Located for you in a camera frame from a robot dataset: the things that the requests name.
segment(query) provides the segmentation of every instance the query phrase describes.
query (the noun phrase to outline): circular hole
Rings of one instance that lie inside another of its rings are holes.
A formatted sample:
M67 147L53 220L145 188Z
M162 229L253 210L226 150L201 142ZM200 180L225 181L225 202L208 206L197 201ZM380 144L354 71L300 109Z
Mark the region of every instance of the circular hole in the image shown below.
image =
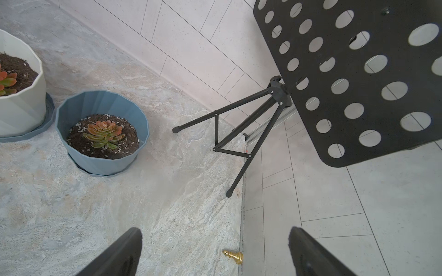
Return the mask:
M297 58L292 58L288 63L287 63L287 70L289 70L290 72L295 71L296 68L298 68L299 65L299 59Z
M306 32L309 31L309 29L312 27L312 20L311 19L306 19L304 20L303 23L301 23L301 25L299 26L299 33L300 34L305 34Z
M394 101L405 96L408 91L408 85L401 81L395 81L387 84L381 92L381 95L387 101Z
M333 158L340 158L344 155L345 150L341 144L332 144L328 147L328 155Z
M310 111L315 110L316 108L318 108L318 106L319 106L319 99L316 97L311 97L305 102L305 108L307 108Z
M359 135L359 142L366 147L374 147L381 141L381 134L376 130L366 130Z
M309 78L300 78L296 82L296 88L298 90L304 90L309 85Z
M266 5L267 0L260 0L258 3L258 9L262 10L263 7Z
M316 124L316 130L320 133L327 133L332 128L332 123L327 119L322 119Z
M281 25L277 25L272 31L272 37L277 38L281 34L281 31L282 31Z
M322 47L324 40L320 37L314 38L309 45L309 51L314 53Z
M270 21L272 21L274 15L275 13L273 11L269 11L264 18L264 22L268 24Z
M321 70L321 72L328 72L335 66L335 63L335 58L331 57L328 61L323 62L319 65L319 70Z
M349 47L352 50L361 49L365 44L370 40L370 34L366 31L359 32L359 34L355 35L351 38Z
M358 102L351 103L344 109L345 117L349 119L359 118L363 113L364 106Z
M338 79L331 85L333 94L339 95L347 91L349 86L347 79Z
M322 6L324 7L324 9L328 10L331 9L334 5L336 5L337 2L338 0L325 0Z
M374 74L384 69L385 66L387 66L387 63L388 59L386 56L384 55L373 56L365 63L364 70L369 74Z
M336 18L335 26L342 29L353 20L354 12L352 10L344 11Z
M442 76L442 57L436 59L431 66L431 70L434 74Z
M279 52L281 54L285 54L290 48L290 42L284 41L281 46L279 47Z
M400 120L403 129L416 132L426 129L431 124L431 117L424 112L411 112Z
M290 10L290 17L296 17L301 12L301 9L301 3L296 3L295 5L293 5L292 9Z
M436 24L425 24L412 31L408 37L408 43L412 46L422 46L435 39L438 33L439 27Z

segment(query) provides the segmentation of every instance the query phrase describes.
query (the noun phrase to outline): grout line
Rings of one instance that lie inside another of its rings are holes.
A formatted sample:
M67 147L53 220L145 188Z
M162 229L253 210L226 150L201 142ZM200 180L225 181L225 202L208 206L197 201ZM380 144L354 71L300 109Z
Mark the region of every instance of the grout line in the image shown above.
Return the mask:
M143 16L143 22L141 23L140 34L141 34L141 31L143 30L144 18L146 17L146 10L147 10L147 2L148 2L148 1L149 1L149 0L146 0L146 7L144 8L144 16Z
M161 76L161 73L163 72L164 66L166 65L167 57L168 57L168 55L166 54L166 59L164 60L163 67L161 68L160 76Z
M292 173L293 173L292 155L290 153L290 147L289 147L289 140L288 139L289 138L287 138L287 147L289 149L290 164L292 165ZM301 228L302 228L301 209L299 208L298 191L296 190L295 174L293 174L293 184L295 185L296 203L298 203L299 221L301 222Z
M295 136L296 134L300 133L300 132L303 131L304 129L305 129L305 127L304 127L303 129L301 129L300 131L298 131L297 133L295 133L295 134L293 134L293 135L290 135L290 137L287 137L287 139L289 139L289 138Z
M232 1L233 1L233 0L230 0L230 3L229 3L229 5L227 6L227 9L225 10L224 14L222 15L220 22L218 22L218 25L217 25L217 27L215 28L215 31L213 32L213 34L212 34L212 36L210 37L210 39L207 39L206 37L204 37L204 38L206 38L210 43L211 43L211 40L212 40L213 36L214 36L215 33L217 32L218 27L220 26L221 21L222 21L222 19L224 18L225 13L226 13L227 10L229 9L230 4L232 3Z
M278 183L272 184L272 185L270 185L270 186L264 187L263 189L267 189L268 187L274 186L274 185L279 184L279 183L283 183L284 181L290 180L290 179L292 179L292 178L293 178L293 181L295 181L295 178L294 178L294 177L290 177L289 179L286 179L286 180L283 180L283 181L281 181L281 182L278 182Z
M274 173L274 174L271 174L271 175L269 175L269 176L266 176L266 177L264 177L263 179L265 179L265 178L267 178L267 177L270 177L270 176L272 176L272 175L275 175L275 174L277 174L277 173L280 173L280 172L282 172L283 170L280 170L279 172L276 172L276 173Z
M230 72L230 74L227 76L227 78L226 78L226 79L224 80L224 82L221 84L220 88L218 88L217 92L221 89L221 87L224 85L224 83L227 81L227 79L230 77L230 75L233 73L233 71L235 71L235 68L236 68L236 67L234 67L233 70Z
M255 208L252 208L252 209L244 210L244 212L247 212L247 211L250 211L250 210L254 210L254 209L258 209L258 208L263 208L263 207L264 206L255 207Z
M438 143L436 143L436 141L434 142L435 144L436 144L436 146L438 146L440 149L441 149L441 151L442 151L442 147L440 147L439 146L439 144Z
M202 24L202 26L201 26L201 30L199 30L199 33L201 33L201 31L202 31L202 29L203 29L203 27L204 27L204 24L206 23L207 18L209 17L210 11L211 11L212 8L213 8L213 4L215 4L215 1L216 1L216 0L213 0L212 6L210 7L209 13L208 13L207 16L206 16L206 19L204 20L204 23Z
M342 215L342 216L353 216L353 215L360 215L363 213L356 213L356 214L349 214L349 215ZM332 219L332 218L340 218L341 216L331 216L328 218L321 218L321 219ZM309 219L309 220L303 220L302 222L307 222L307 221L314 221L314 220L320 220L320 219Z
M232 86L232 88L227 92L227 94L225 95L226 97L227 97L227 95L230 93L230 91L232 91L232 89L235 87L235 85L240 81L240 79L244 76L244 72L243 72L243 74L241 75L241 77L235 82L235 84Z
M354 191L356 192L356 195L358 196L359 203L361 204L362 210L365 213L364 206L362 205L361 198L359 197L358 191L356 190L356 186L354 185L353 179L351 178L351 174L350 174L350 171L348 170L348 166L346 166L345 168L347 169L348 175L350 176L351 183L353 184ZM371 230L371 233L373 234L373 238L374 238L374 241L376 242L377 248L379 249L379 253L381 253L381 257L382 257L382 260L384 261L385 268L387 269L388 275L391 276L390 271L388 270L387 263L385 262L384 255L382 255L381 248L379 247L376 236L374 235L373 228L371 228L371 224L370 224L370 221L368 220L367 213L365 213L365 218L367 219L368 225L370 226L370 230Z
M155 27L153 28L152 38L150 39L152 44L153 44L153 35L155 34L156 25L158 24L158 19L160 18L160 12L161 12L161 7L162 6L163 6L163 1L161 1L160 10L158 11L158 16L156 17Z
M343 238L343 237L360 237L360 236L374 236L374 235L366 234L366 235L350 235L350 236L320 237L320 238Z
M246 2L246 4L253 10L253 8L247 3L247 1L246 0L244 0L244 2Z
M93 0L95 3L97 3L98 5L100 5L103 9L105 9L106 11L108 11L110 14L112 14L113 16L115 16L118 20L120 20L121 22L123 22L126 26L128 26L129 28L131 28L132 30L134 30L131 26L127 25L123 20L121 20L120 18L118 18L118 16L116 16L115 14L113 14L112 12L110 12L108 9L106 9L105 7L103 7L100 3L98 3L96 0Z
M261 150L261 177L263 177L263 150ZM264 227L264 189L263 189L263 236L264 236L264 276L266 275L266 232Z

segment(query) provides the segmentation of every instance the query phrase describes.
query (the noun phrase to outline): black metal leg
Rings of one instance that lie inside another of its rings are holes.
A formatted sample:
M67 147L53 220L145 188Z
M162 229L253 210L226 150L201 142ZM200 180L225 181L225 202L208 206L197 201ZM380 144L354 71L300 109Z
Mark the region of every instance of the black metal leg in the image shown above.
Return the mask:
M236 185L238 185L238 182L241 180L241 178L243 177L244 173L246 172L248 166L250 165L250 163L252 162L254 156L256 155L256 153L258 152L259 148L261 147L261 145L263 144L264 140L267 138L267 135L269 134L269 132L272 130L273 126L276 123L276 120L279 118L279 115L281 115L282 110L285 108L285 106L278 106L278 109L275 111L275 113L273 114L272 118L270 119L267 127L264 129L264 132L261 134L261 137L259 138L258 142L256 142L255 147L253 148L253 151L251 152L251 157L248 158L246 160L246 162L244 163L244 166L241 168L238 176L235 178L235 181L233 182L232 186L230 187L230 189L225 193L226 197L231 197L233 194L233 190L236 188Z
M218 113L215 114L215 146L218 145Z
M178 133L178 132L180 132L180 131L183 130L183 129L186 129L186 128L188 128L188 127L191 127L191 126L193 126L193 125L196 125L196 124L198 124L198 123L201 123L202 121L205 121L205 120L207 120L207 119L210 119L210 118L214 117L215 114L220 115L220 114L222 114L222 113L224 113L224 112L226 112L226 111L232 110L232 109L237 108L237 107L239 107L239 106L241 106L241 105L243 105L243 104L246 104L246 103L248 103L248 102L254 101L254 100L256 100L256 99L258 99L258 98L260 98L260 97L263 97L263 96L269 94L269 91L270 91L269 88L266 88L266 89L264 89L264 90L261 90L261 91L258 92L258 93L252 94L252 95L250 95L250 96L248 96L248 97L245 97L244 99L241 99L241 100L239 100L239 101L237 101L237 102L231 103L231 104L229 104L228 106L225 106L225 107L223 107L223 108L220 108L220 109L218 109L218 110L215 110L214 112L210 112L209 114L204 115L204 116L202 116L202 117L200 117L200 118L197 118L197 119L195 119L195 120L193 120L193 121L190 121L190 122L185 123L185 124L180 125L180 126L176 126L176 127L174 127L174 128L172 129L172 132L173 132L173 133Z
M238 136L242 131L246 129L251 123L253 123L256 119L258 119L261 115L264 114L269 108L272 107L276 103L275 99L269 98L265 103L263 103L257 110L255 110L250 116L248 116L242 123L240 123L237 127L235 127L232 132L230 132L219 144L215 146L215 148L222 148L227 145L233 138Z

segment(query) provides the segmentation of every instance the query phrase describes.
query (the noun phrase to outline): rubber foot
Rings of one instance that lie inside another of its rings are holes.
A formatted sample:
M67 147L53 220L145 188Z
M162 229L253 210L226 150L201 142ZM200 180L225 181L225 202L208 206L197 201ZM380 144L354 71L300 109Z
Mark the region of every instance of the rubber foot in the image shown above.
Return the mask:
M232 194L233 194L233 192L230 191L230 190L228 190L228 191L225 193L225 196L226 196L226 197L231 197Z

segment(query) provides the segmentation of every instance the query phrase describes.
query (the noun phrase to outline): marble floor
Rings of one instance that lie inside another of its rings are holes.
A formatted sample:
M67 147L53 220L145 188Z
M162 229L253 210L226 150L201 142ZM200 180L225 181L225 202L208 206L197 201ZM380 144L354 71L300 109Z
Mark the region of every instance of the marble floor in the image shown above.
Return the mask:
M213 121L171 131L207 110L43 0L3 0L0 28L40 56L56 106L110 90L137 103L150 125L135 163L112 178L79 171L54 125L0 144L0 274L75 275L135 226L137 275L236 275L221 251L240 245L242 182L230 199L225 191L243 159L212 151ZM220 135L230 130L220 122ZM229 147L244 150L244 137Z
M441 148L442 140L332 168L291 116L246 171L242 275L295 275L292 226L358 276L441 275Z

